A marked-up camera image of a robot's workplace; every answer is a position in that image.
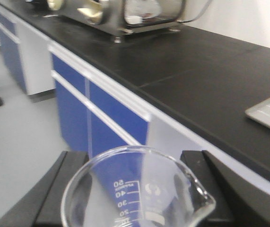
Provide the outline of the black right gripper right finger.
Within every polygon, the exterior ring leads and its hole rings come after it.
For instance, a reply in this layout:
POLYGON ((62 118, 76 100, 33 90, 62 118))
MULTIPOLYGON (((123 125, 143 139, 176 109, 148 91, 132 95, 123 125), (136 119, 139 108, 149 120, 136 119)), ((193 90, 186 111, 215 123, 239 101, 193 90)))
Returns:
POLYGON ((270 173, 227 154, 184 150, 181 160, 217 201, 208 227, 270 227, 270 173))

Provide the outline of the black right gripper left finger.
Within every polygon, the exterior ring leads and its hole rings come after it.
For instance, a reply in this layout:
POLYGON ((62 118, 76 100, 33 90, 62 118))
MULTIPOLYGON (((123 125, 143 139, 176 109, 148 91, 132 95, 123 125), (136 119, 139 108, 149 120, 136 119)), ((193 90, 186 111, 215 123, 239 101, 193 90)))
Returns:
POLYGON ((86 152, 61 152, 34 187, 0 218, 0 227, 61 227, 64 190, 88 160, 86 152))

